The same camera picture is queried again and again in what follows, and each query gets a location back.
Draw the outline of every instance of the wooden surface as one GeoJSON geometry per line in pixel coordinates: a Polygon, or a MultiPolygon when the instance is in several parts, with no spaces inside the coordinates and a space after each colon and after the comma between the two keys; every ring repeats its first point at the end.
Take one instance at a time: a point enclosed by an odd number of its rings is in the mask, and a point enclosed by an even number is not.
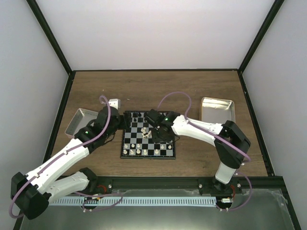
{"type": "MultiPolygon", "coordinates": [[[[77,72],[53,154],[68,142],[64,134],[78,108],[99,111],[99,96],[121,100],[120,113],[125,110],[150,110],[173,91],[184,91],[192,98],[188,117],[199,119],[202,97],[229,99],[235,102],[236,123],[251,141],[248,151],[252,162],[241,167],[248,176],[266,176],[256,134],[248,112],[237,72],[235,71],[101,71],[77,72]]],[[[184,95],[167,98],[161,110],[184,113],[189,104],[184,95]]],[[[181,137],[176,142],[175,160],[121,159],[122,131],[112,142],[95,150],[72,166],[65,174],[88,167],[97,175],[109,176],[214,176],[219,166],[215,147],[196,139],[181,137]]]]}

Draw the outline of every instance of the white panel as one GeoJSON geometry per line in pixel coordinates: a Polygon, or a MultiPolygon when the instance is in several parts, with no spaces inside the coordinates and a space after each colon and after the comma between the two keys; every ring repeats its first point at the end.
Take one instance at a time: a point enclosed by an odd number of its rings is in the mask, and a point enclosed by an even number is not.
{"type": "Polygon", "coordinates": [[[238,68],[273,0],[38,0],[73,69],[238,68]]]}
{"type": "Polygon", "coordinates": [[[0,1],[0,31],[0,228],[13,229],[11,178],[41,164],[67,74],[26,1],[0,1]]]}
{"type": "Polygon", "coordinates": [[[307,1],[285,1],[244,76],[272,164],[307,229],[307,1]]]}

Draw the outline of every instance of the purple cable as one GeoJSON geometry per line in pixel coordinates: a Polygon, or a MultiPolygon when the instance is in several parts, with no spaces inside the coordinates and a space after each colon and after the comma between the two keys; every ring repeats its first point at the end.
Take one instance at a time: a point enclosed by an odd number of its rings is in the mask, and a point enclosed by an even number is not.
{"type": "Polygon", "coordinates": [[[170,96],[170,95],[172,95],[172,94],[176,94],[176,93],[184,94],[184,95],[186,95],[186,96],[188,97],[188,99],[189,99],[189,106],[188,106],[187,110],[186,110],[185,113],[184,113],[184,119],[185,119],[186,121],[188,121],[188,124],[190,124],[190,125],[193,126],[194,128],[197,128],[197,129],[199,129],[199,130],[201,130],[201,131],[203,131],[203,132],[205,132],[205,133],[207,133],[207,134],[213,136],[215,139],[220,140],[221,142],[223,142],[224,144],[228,145],[229,147],[231,147],[232,149],[234,149],[235,151],[237,151],[238,153],[240,153],[242,156],[244,156],[245,158],[247,158],[248,162],[251,161],[250,157],[249,157],[245,152],[243,152],[242,150],[238,149],[236,146],[234,146],[233,144],[229,143],[227,140],[225,140],[225,139],[223,139],[222,137],[220,137],[220,136],[218,136],[218,135],[216,135],[216,134],[214,134],[214,133],[212,133],[212,132],[210,132],[210,131],[208,131],[208,130],[202,128],[202,127],[199,127],[199,126],[197,126],[197,125],[195,125],[195,124],[193,124],[192,122],[189,121],[187,115],[188,115],[188,111],[190,110],[190,108],[191,108],[191,106],[192,106],[192,100],[191,100],[191,97],[190,97],[187,93],[185,93],[185,92],[180,92],[180,91],[176,91],[176,92],[171,92],[171,93],[169,93],[168,95],[166,95],[166,96],[160,101],[160,103],[159,103],[157,109],[159,109],[161,103],[164,101],[164,99],[165,99],[166,97],[168,97],[168,96],[170,96]]]}
{"type": "MultiPolygon", "coordinates": [[[[252,194],[252,186],[251,186],[251,182],[250,182],[249,178],[248,178],[246,175],[244,175],[243,173],[241,173],[241,172],[237,172],[237,173],[240,174],[240,175],[242,175],[242,176],[244,176],[245,179],[248,181],[248,185],[249,185],[249,196],[248,196],[247,200],[246,200],[243,204],[241,204],[241,205],[238,206],[238,207],[231,208],[231,209],[229,209],[228,211],[235,211],[235,210],[238,210],[239,208],[244,207],[244,206],[249,202],[249,200],[250,200],[250,198],[251,198],[251,194],[252,194]]],[[[217,205],[216,205],[216,207],[217,207],[218,209],[220,209],[220,210],[225,210],[225,211],[227,211],[227,209],[222,209],[222,208],[218,207],[217,205]]]]}
{"type": "MultiPolygon", "coordinates": [[[[43,171],[45,171],[50,165],[52,165],[55,161],[57,161],[59,158],[61,158],[62,156],[64,156],[65,154],[62,153],[60,154],[59,156],[57,156],[55,159],[53,159],[52,161],[50,161],[44,168],[42,168],[37,174],[40,175],[43,171]]],[[[15,194],[15,196],[13,197],[12,199],[12,202],[10,204],[10,207],[9,207],[9,215],[10,217],[14,218],[14,219],[17,219],[17,218],[20,218],[20,217],[23,217],[24,214],[20,214],[18,216],[15,216],[13,214],[13,205],[15,204],[15,201],[17,200],[17,198],[19,197],[20,193],[35,179],[36,177],[32,177],[30,180],[28,180],[19,190],[18,192],[15,194]]]]}
{"type": "MultiPolygon", "coordinates": [[[[107,209],[109,209],[109,208],[112,208],[112,207],[118,205],[118,204],[123,200],[123,195],[122,195],[122,194],[119,194],[119,193],[104,194],[104,195],[87,195],[87,194],[84,194],[84,193],[75,192],[75,194],[78,194],[78,195],[81,195],[81,196],[87,196],[87,197],[91,197],[91,198],[94,198],[94,197],[106,197],[106,196],[120,196],[119,201],[115,202],[114,204],[112,204],[112,205],[110,205],[110,206],[108,206],[108,207],[92,209],[92,212],[107,210],[107,209]]],[[[83,210],[86,210],[85,204],[88,203],[88,202],[90,202],[90,201],[92,201],[92,200],[86,200],[86,201],[84,201],[84,203],[82,204],[83,210]]]]}
{"type": "MultiPolygon", "coordinates": [[[[94,137],[93,139],[91,139],[91,140],[89,140],[89,141],[87,141],[87,142],[85,142],[85,143],[82,143],[82,144],[80,144],[80,145],[74,146],[74,147],[70,148],[69,150],[67,150],[67,152],[70,152],[70,151],[72,151],[72,150],[75,150],[75,149],[78,148],[78,147],[87,145],[87,144],[89,144],[89,143],[91,143],[91,142],[97,140],[97,139],[100,138],[100,137],[104,134],[104,132],[106,131],[106,129],[107,129],[108,125],[109,125],[109,122],[110,122],[110,118],[111,118],[111,107],[110,107],[110,105],[109,105],[109,103],[108,103],[108,99],[107,99],[104,95],[101,95],[101,96],[99,97],[99,101],[100,101],[100,103],[102,103],[102,104],[106,104],[106,105],[107,105],[107,108],[108,108],[108,113],[107,113],[107,119],[106,119],[106,125],[105,125],[105,127],[103,128],[103,130],[101,131],[101,133],[98,134],[98,135],[97,135],[96,137],[94,137]]],[[[64,155],[65,155],[65,153],[61,153],[61,154],[60,154],[59,156],[57,156],[55,159],[53,159],[52,161],[50,161],[44,168],[42,168],[42,169],[37,173],[37,175],[40,175],[43,171],[45,171],[48,167],[50,167],[50,165],[52,165],[55,161],[57,161],[59,158],[61,158],[61,157],[64,156],[64,155]]],[[[11,218],[17,219],[17,218],[20,218],[20,217],[23,217],[23,216],[24,216],[24,214],[20,214],[20,215],[18,215],[18,216],[14,215],[13,212],[12,212],[12,210],[13,210],[13,205],[14,205],[16,199],[18,198],[18,196],[20,195],[20,193],[21,193],[21,192],[22,192],[22,191],[23,191],[23,190],[24,190],[24,189],[35,179],[35,178],[36,178],[36,177],[34,176],[34,177],[32,177],[29,181],[27,181],[27,182],[18,190],[18,192],[17,192],[17,193],[15,194],[15,196],[13,197],[12,202],[11,202],[10,207],[9,207],[9,215],[10,215],[11,218]]]]}
{"type": "Polygon", "coordinates": [[[105,127],[102,129],[101,133],[99,133],[99,134],[98,134],[96,137],[94,137],[93,139],[88,140],[88,141],[86,141],[86,142],[84,142],[84,143],[82,143],[82,144],[80,144],[80,145],[76,145],[75,147],[72,147],[72,148],[70,148],[69,150],[67,150],[67,152],[70,152],[70,151],[72,151],[72,150],[75,150],[75,149],[78,148],[78,147],[81,147],[81,146],[87,145],[87,144],[89,144],[89,143],[92,143],[93,141],[95,141],[95,140],[97,140],[98,138],[100,138],[100,137],[104,134],[104,132],[106,131],[106,129],[107,129],[108,125],[109,125],[109,122],[110,122],[110,118],[111,118],[111,107],[110,107],[110,105],[109,105],[109,103],[108,103],[107,98],[106,98],[104,95],[101,95],[101,96],[99,97],[99,101],[100,101],[100,103],[106,104],[106,105],[107,105],[107,119],[106,119],[106,125],[105,125],[105,127]]]}

